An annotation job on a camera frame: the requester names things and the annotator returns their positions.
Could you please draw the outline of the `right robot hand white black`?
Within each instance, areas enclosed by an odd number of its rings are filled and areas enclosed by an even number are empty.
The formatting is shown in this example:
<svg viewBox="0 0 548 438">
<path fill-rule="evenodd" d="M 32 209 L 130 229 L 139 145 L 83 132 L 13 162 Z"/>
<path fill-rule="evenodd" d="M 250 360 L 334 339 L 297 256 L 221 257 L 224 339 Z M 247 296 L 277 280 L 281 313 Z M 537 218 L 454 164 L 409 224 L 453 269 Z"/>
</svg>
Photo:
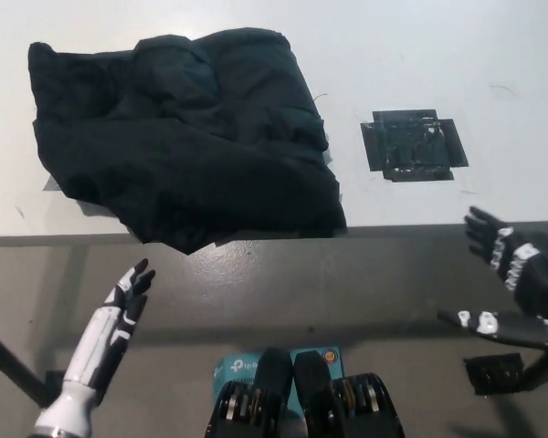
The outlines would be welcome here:
<svg viewBox="0 0 548 438">
<path fill-rule="evenodd" d="M 476 206 L 464 221 L 469 251 L 497 275 L 520 311 L 439 310 L 437 318 L 489 341 L 548 349 L 548 255 L 512 225 Z"/>
</svg>

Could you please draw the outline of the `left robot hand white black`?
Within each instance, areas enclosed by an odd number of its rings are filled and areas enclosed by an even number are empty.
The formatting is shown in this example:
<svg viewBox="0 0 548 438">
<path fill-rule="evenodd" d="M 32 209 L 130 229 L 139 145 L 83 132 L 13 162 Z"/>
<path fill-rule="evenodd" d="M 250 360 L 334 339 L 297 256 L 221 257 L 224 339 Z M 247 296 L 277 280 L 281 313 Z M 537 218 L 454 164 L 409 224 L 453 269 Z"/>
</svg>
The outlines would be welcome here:
<svg viewBox="0 0 548 438">
<path fill-rule="evenodd" d="M 95 391 L 100 403 L 129 346 L 155 272 L 144 258 L 126 272 L 94 311 L 64 376 Z"/>
</svg>

